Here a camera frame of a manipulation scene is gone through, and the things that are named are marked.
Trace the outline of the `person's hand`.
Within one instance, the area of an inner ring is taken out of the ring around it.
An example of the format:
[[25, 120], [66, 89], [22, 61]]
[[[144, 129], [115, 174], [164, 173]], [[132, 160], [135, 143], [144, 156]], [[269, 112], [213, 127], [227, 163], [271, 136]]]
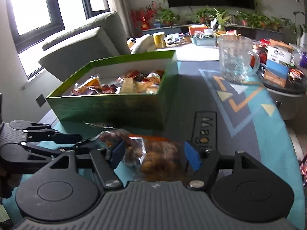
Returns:
[[11, 174], [9, 171], [6, 171], [1, 167], [0, 179], [0, 197], [10, 198], [14, 188], [20, 185], [22, 174]]

